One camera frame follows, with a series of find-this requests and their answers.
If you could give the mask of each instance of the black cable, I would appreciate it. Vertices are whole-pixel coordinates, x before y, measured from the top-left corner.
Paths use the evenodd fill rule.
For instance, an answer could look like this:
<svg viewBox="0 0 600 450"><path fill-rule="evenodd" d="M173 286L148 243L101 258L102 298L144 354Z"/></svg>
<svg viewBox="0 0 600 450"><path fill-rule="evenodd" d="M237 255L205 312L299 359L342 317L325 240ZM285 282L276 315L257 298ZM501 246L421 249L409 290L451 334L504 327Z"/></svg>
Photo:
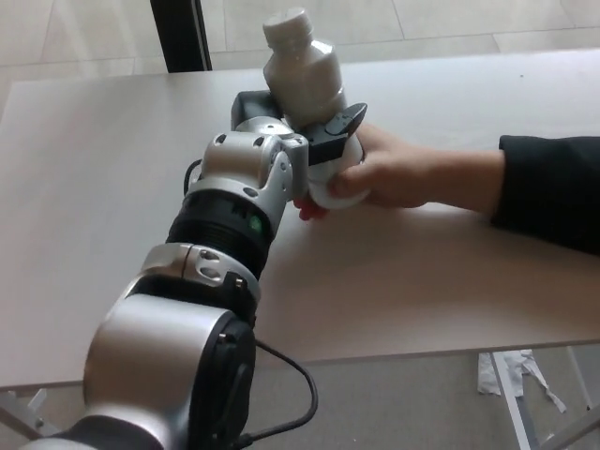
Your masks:
<svg viewBox="0 0 600 450"><path fill-rule="evenodd" d="M308 372L308 370L306 370L305 368L300 366L298 363L296 363L290 357L286 356L285 354L283 354L281 352L278 352L274 348L268 346L267 344L265 344L264 342L262 342L258 339L256 339L256 346L263 349L264 351L266 351L268 353L271 353L276 358L279 358L282 361L285 361L290 366L292 366L293 368L298 370L304 376L304 378L307 380L308 388L310 389L310 408L308 408L308 411L305 412L305 414L298 419L292 420L290 422L286 422L281 425L277 425L275 427L267 428L262 431L242 434L238 438L238 440L233 444L233 446L232 446L233 450L240 450L242 448L246 448L246 447L252 445L256 441L259 441L261 439L269 438L271 436L275 436L276 434L285 433L286 431L300 428L301 426L308 423L308 421L314 417L315 413L317 412L317 408L319 408L319 393L317 392L317 385L316 385L314 379L312 378L312 375L310 375L310 373Z"/></svg>
<svg viewBox="0 0 600 450"><path fill-rule="evenodd" d="M184 195L188 194L189 189L189 178L191 177L191 173L194 169L196 169L202 163L202 159L197 159L192 162L186 170L186 175L184 176Z"/></svg>

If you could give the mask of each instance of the white plastic bottle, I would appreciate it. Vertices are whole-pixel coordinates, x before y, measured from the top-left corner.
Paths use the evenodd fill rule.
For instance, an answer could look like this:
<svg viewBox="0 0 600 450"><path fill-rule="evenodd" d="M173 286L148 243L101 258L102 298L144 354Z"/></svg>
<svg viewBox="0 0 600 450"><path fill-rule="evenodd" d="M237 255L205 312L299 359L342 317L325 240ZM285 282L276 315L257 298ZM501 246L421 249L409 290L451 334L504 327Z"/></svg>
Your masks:
<svg viewBox="0 0 600 450"><path fill-rule="evenodd" d="M264 67L264 78L292 128L324 124L348 106L334 46L313 38L312 23L303 8L270 17L262 30L273 50ZM308 192L313 201L327 209L362 201L366 192L350 199L337 199L327 189L327 182L336 173L359 164L362 159L363 149L352 135L340 159L308 168Z"/></svg>

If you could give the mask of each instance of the bottle cap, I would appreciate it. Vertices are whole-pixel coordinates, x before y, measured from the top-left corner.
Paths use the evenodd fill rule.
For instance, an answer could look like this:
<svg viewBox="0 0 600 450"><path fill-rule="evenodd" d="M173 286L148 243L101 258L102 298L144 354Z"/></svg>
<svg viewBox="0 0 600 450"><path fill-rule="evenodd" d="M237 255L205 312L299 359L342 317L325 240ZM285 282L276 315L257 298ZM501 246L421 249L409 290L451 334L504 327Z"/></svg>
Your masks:
<svg viewBox="0 0 600 450"><path fill-rule="evenodd" d="M312 23L302 7L293 7L274 14L262 25L269 47L306 38L312 33Z"/></svg>

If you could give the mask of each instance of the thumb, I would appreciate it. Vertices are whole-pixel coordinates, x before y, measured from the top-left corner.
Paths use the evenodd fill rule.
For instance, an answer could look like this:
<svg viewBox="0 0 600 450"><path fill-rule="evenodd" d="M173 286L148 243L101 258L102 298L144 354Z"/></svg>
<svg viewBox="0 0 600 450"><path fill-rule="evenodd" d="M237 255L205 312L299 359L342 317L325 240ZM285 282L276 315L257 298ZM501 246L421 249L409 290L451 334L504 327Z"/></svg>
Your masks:
<svg viewBox="0 0 600 450"><path fill-rule="evenodd" d="M329 184L329 190L336 197L351 197L370 189L375 182L372 164L358 164L338 173Z"/></svg>

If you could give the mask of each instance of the robotic arm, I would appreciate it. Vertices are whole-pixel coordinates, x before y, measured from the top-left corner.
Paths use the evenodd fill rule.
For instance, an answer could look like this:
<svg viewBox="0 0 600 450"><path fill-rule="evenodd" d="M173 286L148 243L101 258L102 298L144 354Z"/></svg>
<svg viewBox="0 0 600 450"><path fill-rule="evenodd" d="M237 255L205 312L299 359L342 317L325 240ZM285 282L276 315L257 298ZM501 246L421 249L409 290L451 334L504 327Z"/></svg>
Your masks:
<svg viewBox="0 0 600 450"><path fill-rule="evenodd" d="M367 105L295 132L268 91L242 92L206 148L165 244L152 248L94 336L86 411L23 450L241 448L266 264L308 166L340 158Z"/></svg>

